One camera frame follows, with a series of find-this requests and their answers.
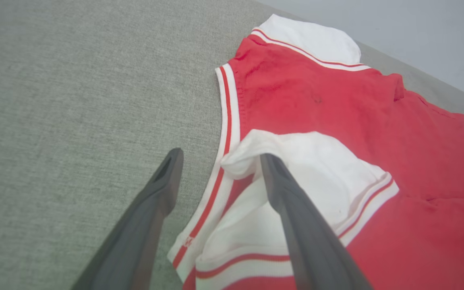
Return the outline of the red and white garment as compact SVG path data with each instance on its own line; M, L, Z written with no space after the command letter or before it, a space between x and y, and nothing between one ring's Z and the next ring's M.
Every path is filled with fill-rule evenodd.
M274 14L216 69L217 158L168 255L182 290L296 290L265 153L372 288L464 290L464 114L360 57L345 32Z

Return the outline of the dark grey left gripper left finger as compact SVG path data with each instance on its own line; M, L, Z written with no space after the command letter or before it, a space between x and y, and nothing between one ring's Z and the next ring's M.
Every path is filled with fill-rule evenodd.
M173 211L184 153L171 149L71 290L149 290L164 219Z

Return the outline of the grey fabric sofa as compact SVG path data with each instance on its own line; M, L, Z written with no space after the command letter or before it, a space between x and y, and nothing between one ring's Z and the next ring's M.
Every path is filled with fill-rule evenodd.
M173 147L151 290L217 158L216 69L273 14L241 0L0 0L0 290L68 290Z

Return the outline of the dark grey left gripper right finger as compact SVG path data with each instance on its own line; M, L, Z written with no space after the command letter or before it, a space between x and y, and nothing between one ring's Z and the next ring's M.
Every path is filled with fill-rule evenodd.
M298 290L373 290L282 160L260 156L269 203L280 215Z

